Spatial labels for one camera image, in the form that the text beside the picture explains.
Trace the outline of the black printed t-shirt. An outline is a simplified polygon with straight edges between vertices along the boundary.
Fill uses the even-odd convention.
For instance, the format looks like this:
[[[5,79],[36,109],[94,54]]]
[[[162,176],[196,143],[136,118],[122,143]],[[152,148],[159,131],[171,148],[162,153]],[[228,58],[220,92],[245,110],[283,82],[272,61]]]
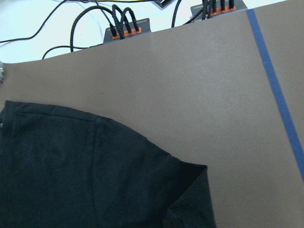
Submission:
[[[207,167],[112,119],[6,101],[3,228],[213,228]]]

